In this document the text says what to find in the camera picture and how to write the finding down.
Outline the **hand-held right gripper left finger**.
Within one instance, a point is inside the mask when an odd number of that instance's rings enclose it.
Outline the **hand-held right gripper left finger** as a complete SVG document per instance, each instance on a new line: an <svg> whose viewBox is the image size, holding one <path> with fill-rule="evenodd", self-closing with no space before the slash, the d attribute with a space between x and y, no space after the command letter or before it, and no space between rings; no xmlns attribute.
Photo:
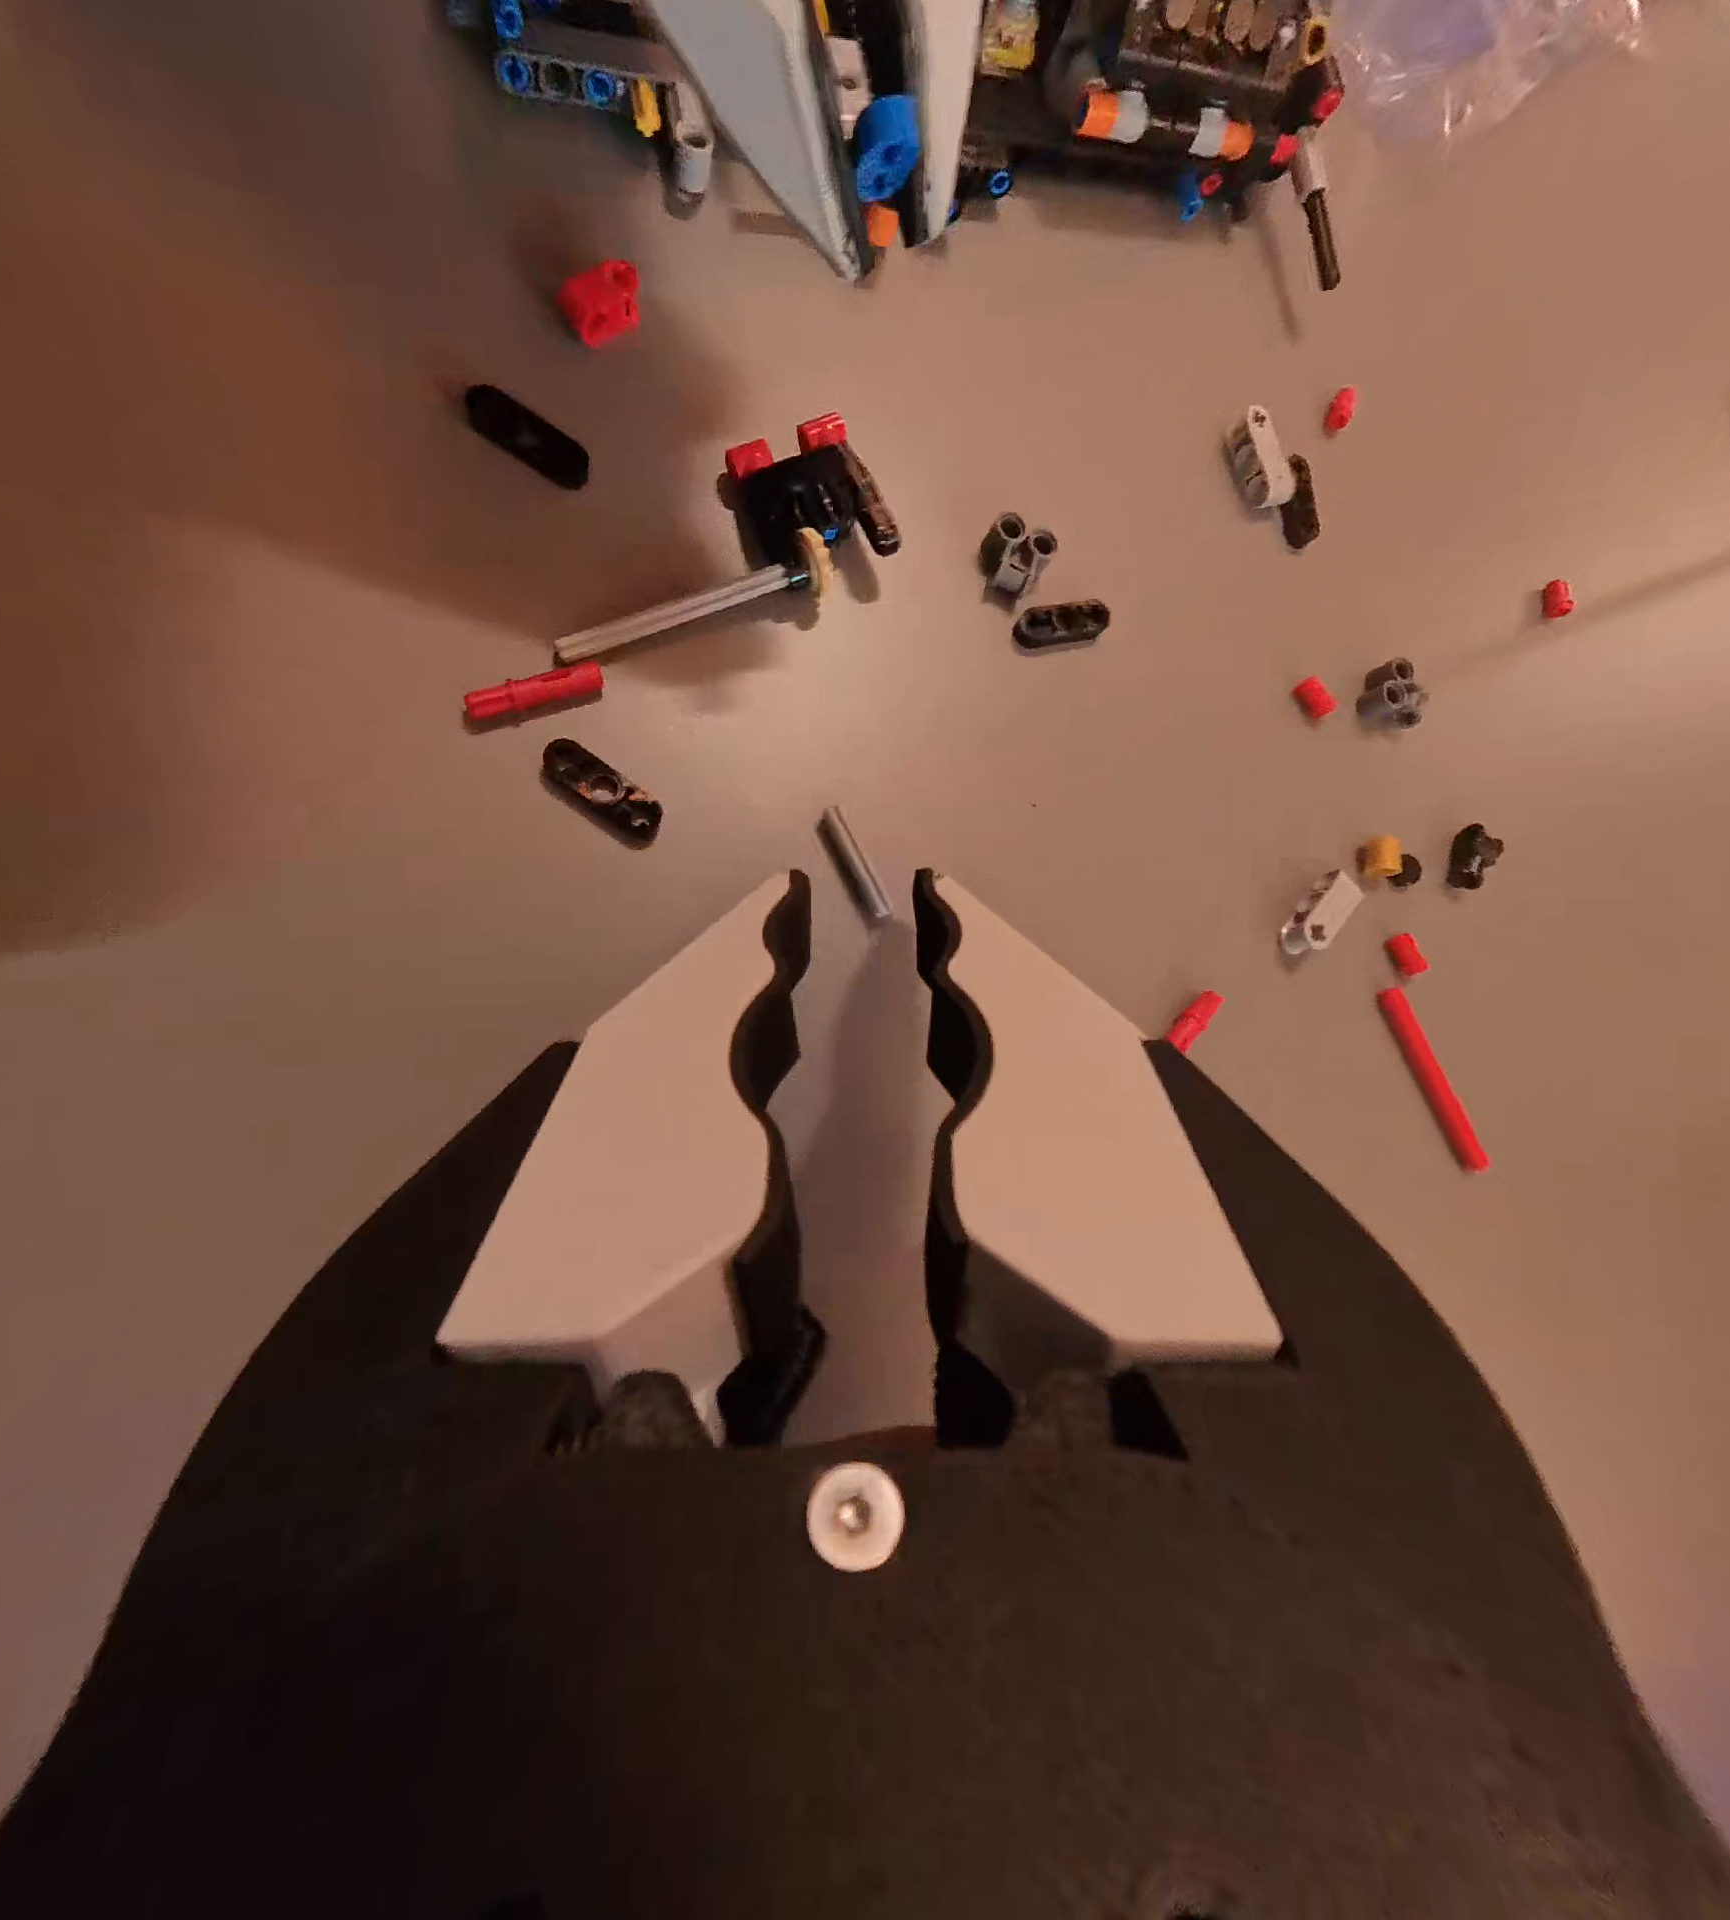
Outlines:
<svg viewBox="0 0 1730 1920"><path fill-rule="evenodd" d="M823 1357L769 1107L799 1058L811 891L769 877L590 1024L436 1332L457 1362L671 1377L769 1447Z"/></svg>

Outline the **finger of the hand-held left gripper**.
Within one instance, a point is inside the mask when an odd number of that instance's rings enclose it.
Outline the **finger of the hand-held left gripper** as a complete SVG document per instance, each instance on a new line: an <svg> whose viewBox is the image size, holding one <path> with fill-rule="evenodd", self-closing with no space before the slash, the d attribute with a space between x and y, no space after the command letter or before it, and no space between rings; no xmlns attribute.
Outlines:
<svg viewBox="0 0 1730 1920"><path fill-rule="evenodd" d="M845 283L874 264L813 2L651 2L659 41L781 215Z"/></svg>
<svg viewBox="0 0 1730 1920"><path fill-rule="evenodd" d="M958 202L984 11L984 2L907 5L907 82L920 130L909 228L916 248L945 235Z"/></svg>

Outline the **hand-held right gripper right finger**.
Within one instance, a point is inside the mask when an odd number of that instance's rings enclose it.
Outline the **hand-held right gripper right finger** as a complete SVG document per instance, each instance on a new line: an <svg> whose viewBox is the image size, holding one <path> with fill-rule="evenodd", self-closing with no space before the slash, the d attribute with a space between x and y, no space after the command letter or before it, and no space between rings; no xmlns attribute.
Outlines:
<svg viewBox="0 0 1730 1920"><path fill-rule="evenodd" d="M944 1448L1000 1448L1066 1382L1106 1440L1182 1444L1157 1392L1180 1366L1267 1370L1285 1332L1138 1026L961 883L909 886L947 1098L921 1237Z"/></svg>

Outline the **large lego vehicle model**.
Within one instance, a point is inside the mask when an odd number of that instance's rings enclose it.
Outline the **large lego vehicle model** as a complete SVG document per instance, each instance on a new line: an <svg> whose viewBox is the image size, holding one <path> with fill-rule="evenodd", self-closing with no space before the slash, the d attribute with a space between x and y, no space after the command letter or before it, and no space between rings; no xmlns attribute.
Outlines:
<svg viewBox="0 0 1730 1920"><path fill-rule="evenodd" d="M511 102L581 109L632 127L659 156L668 204L702 204L741 168L648 11L651 2L445 2ZM872 276L913 246L920 111L909 84L911 2L811 2L838 86L839 127L872 248ZM1318 135L1343 104L1332 11L1307 2L984 2L978 74L947 228L1005 199L1017 172L1074 172L1169 194L1184 224L1242 222L1290 180L1318 287L1341 284Z"/></svg>

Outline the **red lego cube connector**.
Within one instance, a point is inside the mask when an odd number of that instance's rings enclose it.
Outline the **red lego cube connector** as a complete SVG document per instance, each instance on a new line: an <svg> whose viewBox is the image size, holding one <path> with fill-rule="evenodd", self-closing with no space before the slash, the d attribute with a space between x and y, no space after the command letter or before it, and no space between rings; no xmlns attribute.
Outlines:
<svg viewBox="0 0 1730 1920"><path fill-rule="evenodd" d="M603 258L565 276L552 304L579 346L597 351L622 343L639 327L637 266L619 256Z"/></svg>

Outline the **black lego gear axle assembly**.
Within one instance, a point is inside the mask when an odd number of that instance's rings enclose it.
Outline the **black lego gear axle assembly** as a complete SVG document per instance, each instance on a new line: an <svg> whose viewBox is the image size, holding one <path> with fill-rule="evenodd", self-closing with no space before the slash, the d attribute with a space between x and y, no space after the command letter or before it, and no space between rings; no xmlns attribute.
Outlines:
<svg viewBox="0 0 1730 1920"><path fill-rule="evenodd" d="M776 456L766 440L734 445L724 456L730 507L757 559L731 583L663 600L642 613L559 637L558 668L595 664L698 622L789 598L820 604L838 575L838 551L862 541L877 561L899 555L904 537L836 413L797 426L797 450Z"/></svg>

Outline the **short grey lego axle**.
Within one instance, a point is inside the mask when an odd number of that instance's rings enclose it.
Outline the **short grey lego axle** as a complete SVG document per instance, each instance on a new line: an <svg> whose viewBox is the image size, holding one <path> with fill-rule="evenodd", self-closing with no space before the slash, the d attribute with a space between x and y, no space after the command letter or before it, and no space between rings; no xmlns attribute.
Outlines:
<svg viewBox="0 0 1730 1920"><path fill-rule="evenodd" d="M838 807L826 807L816 831L862 921L874 928L887 924L893 919L890 894L843 813Z"/></svg>

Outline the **long red lego axle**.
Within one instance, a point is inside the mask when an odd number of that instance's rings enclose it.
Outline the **long red lego axle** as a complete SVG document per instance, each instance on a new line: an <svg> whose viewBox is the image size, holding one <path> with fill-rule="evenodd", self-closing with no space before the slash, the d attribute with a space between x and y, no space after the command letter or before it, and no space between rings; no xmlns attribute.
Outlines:
<svg viewBox="0 0 1730 1920"><path fill-rule="evenodd" d="M1491 1158L1436 1047L1430 1042L1421 1021L1411 1008L1407 992L1396 984L1380 989L1375 992L1375 1006L1453 1162L1467 1175L1486 1172L1491 1166Z"/></svg>

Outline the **light grey thin lego liftarm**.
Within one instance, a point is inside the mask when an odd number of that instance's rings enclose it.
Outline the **light grey thin lego liftarm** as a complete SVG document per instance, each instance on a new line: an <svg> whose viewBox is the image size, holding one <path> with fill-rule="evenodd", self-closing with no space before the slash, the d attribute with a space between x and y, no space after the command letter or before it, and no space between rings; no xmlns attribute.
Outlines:
<svg viewBox="0 0 1730 1920"><path fill-rule="evenodd" d="M1364 903L1364 889L1348 871L1332 871L1305 891L1280 928L1280 951L1287 963L1301 963L1332 948L1352 924Z"/></svg>

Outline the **light grey thick lego liftarm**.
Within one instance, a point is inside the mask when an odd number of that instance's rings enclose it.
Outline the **light grey thick lego liftarm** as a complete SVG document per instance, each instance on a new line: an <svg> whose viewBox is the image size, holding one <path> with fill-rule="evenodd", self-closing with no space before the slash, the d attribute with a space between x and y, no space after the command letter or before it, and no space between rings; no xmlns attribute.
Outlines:
<svg viewBox="0 0 1730 1920"><path fill-rule="evenodd" d="M1284 511L1294 501L1297 477L1266 407L1253 402L1242 413L1226 458L1235 493L1253 515Z"/></svg>

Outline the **long red lego pin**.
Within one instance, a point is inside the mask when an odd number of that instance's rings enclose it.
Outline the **long red lego pin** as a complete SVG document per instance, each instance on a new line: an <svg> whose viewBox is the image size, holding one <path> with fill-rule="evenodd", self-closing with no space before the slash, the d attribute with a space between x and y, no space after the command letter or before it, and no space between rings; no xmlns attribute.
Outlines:
<svg viewBox="0 0 1730 1920"><path fill-rule="evenodd" d="M471 688L462 698L462 717L470 729L490 729L542 711L595 703L603 688L603 668L583 660Z"/></svg>

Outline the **clear plastic bag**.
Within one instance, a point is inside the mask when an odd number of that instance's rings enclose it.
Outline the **clear plastic bag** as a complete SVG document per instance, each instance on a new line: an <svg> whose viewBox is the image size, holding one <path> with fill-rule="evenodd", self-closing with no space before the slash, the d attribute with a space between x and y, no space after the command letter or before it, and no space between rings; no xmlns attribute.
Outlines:
<svg viewBox="0 0 1730 1920"><path fill-rule="evenodd" d="M1582 63L1632 52L1642 2L1337 2L1332 24L1381 140L1486 132Z"/></svg>

